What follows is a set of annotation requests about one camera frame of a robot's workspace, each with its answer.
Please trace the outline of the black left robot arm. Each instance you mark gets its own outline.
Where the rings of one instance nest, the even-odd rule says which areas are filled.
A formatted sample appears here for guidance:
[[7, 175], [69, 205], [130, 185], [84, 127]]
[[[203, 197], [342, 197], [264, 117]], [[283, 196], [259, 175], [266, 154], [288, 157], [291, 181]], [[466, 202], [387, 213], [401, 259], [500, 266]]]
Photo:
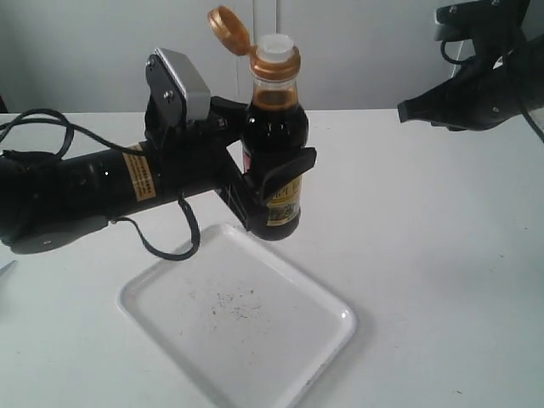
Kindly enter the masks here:
[[245, 107], [212, 99], [203, 118], [185, 107], [169, 109], [150, 101], [144, 141], [123, 147], [102, 141], [102, 150], [69, 157], [81, 127], [50, 109], [28, 110], [1, 126], [2, 136], [26, 124], [62, 127], [55, 153], [4, 150], [1, 154], [1, 241], [17, 254], [52, 251], [110, 224], [128, 222], [135, 213], [176, 202], [189, 229], [190, 247], [182, 253], [156, 248], [169, 261], [196, 254], [201, 231], [188, 198], [214, 191], [246, 230], [267, 219], [273, 196], [315, 165], [312, 147], [260, 153], [243, 173], [228, 148], [241, 138]]

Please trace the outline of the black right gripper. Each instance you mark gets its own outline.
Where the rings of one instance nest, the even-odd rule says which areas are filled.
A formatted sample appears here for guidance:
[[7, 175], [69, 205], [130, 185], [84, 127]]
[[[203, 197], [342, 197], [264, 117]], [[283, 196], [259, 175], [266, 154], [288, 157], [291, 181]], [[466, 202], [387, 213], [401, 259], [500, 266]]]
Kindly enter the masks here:
[[472, 39], [441, 42], [445, 60], [459, 66], [446, 82], [397, 105], [401, 123], [441, 124], [451, 131], [484, 131], [522, 116], [541, 132], [543, 36], [525, 38], [520, 28], [487, 29]]

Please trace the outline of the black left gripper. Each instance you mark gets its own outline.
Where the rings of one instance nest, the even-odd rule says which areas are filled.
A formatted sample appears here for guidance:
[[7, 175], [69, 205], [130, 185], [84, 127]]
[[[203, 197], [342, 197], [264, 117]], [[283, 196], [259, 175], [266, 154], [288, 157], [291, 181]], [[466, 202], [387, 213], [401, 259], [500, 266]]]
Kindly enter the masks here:
[[[144, 152], [164, 203], [213, 190], [246, 230], [265, 224], [265, 205], [228, 152], [241, 138], [246, 117], [247, 104], [212, 96], [206, 120], [169, 127], [149, 99]], [[262, 154], [261, 201], [271, 201], [283, 187], [313, 168], [316, 158], [313, 147]]]

